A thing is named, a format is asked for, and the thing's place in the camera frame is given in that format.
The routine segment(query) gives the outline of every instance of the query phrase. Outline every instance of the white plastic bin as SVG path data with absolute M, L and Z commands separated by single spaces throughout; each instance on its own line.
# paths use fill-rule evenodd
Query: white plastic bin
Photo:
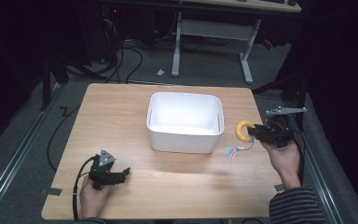
M 153 94 L 146 124 L 153 149 L 185 153 L 211 153 L 225 129 L 217 97 L 181 92 Z

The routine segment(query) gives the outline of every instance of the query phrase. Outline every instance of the desk leg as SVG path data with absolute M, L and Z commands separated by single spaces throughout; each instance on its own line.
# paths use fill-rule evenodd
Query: desk leg
M 244 53 L 240 53 L 242 71 L 243 71 L 243 75 L 245 76 L 245 82 L 247 84 L 253 83 L 252 74 L 251 74 L 251 71 L 249 69 L 249 64 L 248 64 L 248 57 L 251 52 L 252 45 L 255 42 L 255 36 L 257 35 L 257 31 L 258 31 L 258 27 L 260 26 L 260 22 L 261 22 L 260 19 L 257 19 L 255 21 L 255 26 L 251 32 L 251 36 L 249 37 L 248 46 L 246 48 L 246 51 Z
M 178 22 L 176 25 L 176 45 L 175 52 L 173 53 L 172 62 L 172 76 L 179 76 L 179 64 L 180 64 L 180 35 L 182 32 L 182 12 L 178 12 Z

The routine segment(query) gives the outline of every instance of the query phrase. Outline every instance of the wooden table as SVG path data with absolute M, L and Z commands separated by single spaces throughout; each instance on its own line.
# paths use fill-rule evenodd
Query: wooden table
M 146 115 L 150 97 L 159 91 L 211 94 L 221 100 L 225 131 L 213 153 L 151 148 Z M 256 141 L 234 159 L 226 155 L 226 147 L 244 146 L 234 133 L 243 119 L 261 123 L 254 96 L 245 88 L 91 84 L 51 185 L 62 193 L 47 197 L 42 216 L 73 218 L 76 175 L 88 158 L 105 149 L 117 157 L 113 172 L 130 167 L 131 173 L 113 187 L 102 218 L 267 217 L 274 185 L 281 183 L 267 151 Z

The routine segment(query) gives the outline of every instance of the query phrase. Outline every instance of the person's arm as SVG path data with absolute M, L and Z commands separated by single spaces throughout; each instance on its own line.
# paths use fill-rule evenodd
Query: person's arm
M 286 147 L 261 143 L 267 150 L 272 167 L 278 172 L 285 191 L 269 202 L 269 219 L 272 224 L 324 223 L 322 209 L 312 189 L 302 188 L 298 178 L 300 154 L 295 142 Z
M 103 186 L 102 189 L 95 189 L 92 180 L 89 176 L 85 176 L 83 185 L 80 191 L 80 203 L 82 208 L 82 219 L 76 223 L 104 223 L 103 220 L 98 219 L 98 215 L 103 210 L 106 204 L 107 196 L 112 185 Z

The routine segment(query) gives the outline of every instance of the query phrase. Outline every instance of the desk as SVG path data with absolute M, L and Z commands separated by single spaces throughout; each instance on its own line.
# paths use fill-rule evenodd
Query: desk
M 270 3 L 261 0 L 247 0 L 246 2 L 241 2 L 238 0 L 184 0 L 180 2 L 210 4 L 223 7 L 246 7 L 280 12 L 298 13 L 301 11 L 301 7 L 298 4 L 292 7 L 287 5 L 287 0 L 284 4 Z M 174 77 L 179 76 L 181 35 L 200 35 L 208 37 L 245 40 L 247 41 L 247 45 L 245 46 L 244 52 L 240 53 L 240 60 L 243 75 L 245 77 L 245 82 L 248 84 L 252 84 L 252 74 L 249 69 L 249 64 L 247 60 L 252 49 L 252 45 L 255 42 L 255 37 L 257 35 L 260 22 L 261 19 L 256 19 L 254 25 L 238 25 L 209 21 L 182 20 L 182 13 L 179 12 L 176 26 L 176 44 L 172 60 L 172 75 Z
M 146 116 L 150 97 L 158 91 L 211 94 L 220 99 L 225 131 L 213 153 L 151 148 Z M 281 183 L 267 151 L 257 141 L 234 159 L 226 155 L 226 147 L 242 145 L 234 130 L 243 119 L 261 123 L 254 96 L 245 88 L 91 84 L 51 185 L 62 193 L 47 197 L 42 216 L 73 218 L 76 175 L 88 158 L 105 149 L 117 157 L 113 172 L 130 167 L 131 173 L 124 184 L 113 187 L 102 218 L 267 217 L 274 186 Z

